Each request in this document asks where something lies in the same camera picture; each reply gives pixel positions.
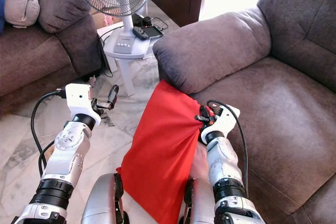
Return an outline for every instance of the sofa backrest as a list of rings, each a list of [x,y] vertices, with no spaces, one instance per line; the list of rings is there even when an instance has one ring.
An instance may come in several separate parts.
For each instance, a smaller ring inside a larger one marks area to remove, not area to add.
[[[336,92],[336,0],[259,0],[271,54]]]

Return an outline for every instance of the red bag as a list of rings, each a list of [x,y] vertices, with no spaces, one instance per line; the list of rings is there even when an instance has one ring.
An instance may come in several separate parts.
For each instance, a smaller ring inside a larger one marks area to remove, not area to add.
[[[155,88],[121,164],[125,191],[159,224],[178,222],[194,158],[200,105],[165,81]]]

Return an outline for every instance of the silver metal part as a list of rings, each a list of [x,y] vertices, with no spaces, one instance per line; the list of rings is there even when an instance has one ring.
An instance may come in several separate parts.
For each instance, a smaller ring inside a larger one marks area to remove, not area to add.
[[[228,213],[234,224],[265,224],[263,219],[250,218],[242,215]]]
[[[51,212],[57,212],[67,218],[67,212],[63,208],[49,204],[29,204],[25,206],[14,224],[23,224],[25,219],[49,219]]]
[[[116,224],[115,186],[114,175],[111,173],[97,179],[86,203],[81,224]],[[123,216],[122,203],[119,203]]]
[[[243,184],[237,154],[227,138],[215,138],[207,145],[206,150],[209,182],[212,187],[222,178],[234,178]]]
[[[111,110],[112,106],[111,103],[107,103],[107,102],[97,102],[97,108],[99,109],[108,109]]]
[[[191,224],[214,223],[214,194],[208,181],[193,182]]]
[[[243,198],[242,197],[237,197],[237,196],[229,196],[225,197],[223,199],[220,199],[216,205],[215,209],[220,207],[221,205],[225,205],[227,207],[233,207],[233,208],[238,208],[238,209],[243,209]]]
[[[75,188],[90,148],[91,130],[80,122],[69,122],[55,139],[55,150],[41,179],[62,179]]]

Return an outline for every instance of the sofa cushion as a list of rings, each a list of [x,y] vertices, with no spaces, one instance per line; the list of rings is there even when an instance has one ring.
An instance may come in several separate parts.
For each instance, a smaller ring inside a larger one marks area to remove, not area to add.
[[[26,29],[6,24],[0,62],[0,96],[71,64],[57,37],[38,24]]]
[[[330,223],[330,216],[335,216],[335,206],[336,175],[307,201],[304,208],[313,223]]]
[[[69,54],[73,68],[78,76],[84,76],[101,67],[98,54],[98,35],[91,15],[86,15],[72,26],[56,33]]]
[[[84,0],[39,0],[39,23],[48,33],[56,33],[82,19],[90,12]]]
[[[192,97],[240,109],[250,183],[268,198],[261,210],[274,203],[289,215],[335,174],[336,95],[291,66],[267,57]],[[243,159],[236,128],[228,138]]]
[[[0,100],[0,112],[6,113],[8,111],[20,111],[22,113],[22,106],[26,106],[28,103],[28,110],[25,110],[27,116],[31,115],[35,102],[45,95],[47,92],[52,92],[56,88],[62,88],[63,85],[68,84],[70,81],[75,80],[78,77],[72,65],[66,65],[65,67],[48,74],[34,82],[28,83],[23,87],[14,90],[13,92],[1,96]]]
[[[191,94],[266,57],[270,47],[267,22],[254,7],[184,26],[153,52],[171,83]]]
[[[259,0],[272,55],[336,92],[336,0]]]

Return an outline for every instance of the marble floor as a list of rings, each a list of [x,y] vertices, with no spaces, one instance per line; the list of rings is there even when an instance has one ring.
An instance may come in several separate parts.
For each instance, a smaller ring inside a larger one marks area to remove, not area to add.
[[[164,20],[169,33],[178,28],[155,4],[148,3],[146,14]],[[81,215],[96,179],[114,173],[130,149],[132,137],[146,104],[159,82],[158,64],[153,54],[130,63],[135,94],[127,97],[119,71],[113,78],[101,75],[93,87],[93,97],[106,101],[114,83],[120,85],[115,108],[103,115],[94,129],[91,147],[85,158],[83,172],[68,207],[67,221],[80,223]],[[39,183],[38,151],[30,132],[30,114],[36,101],[27,102],[0,118],[0,223],[11,223],[31,200]],[[35,128],[42,147],[51,142],[70,120],[66,100],[52,97],[39,107]],[[131,223],[156,223],[128,194],[123,196],[124,209]]]

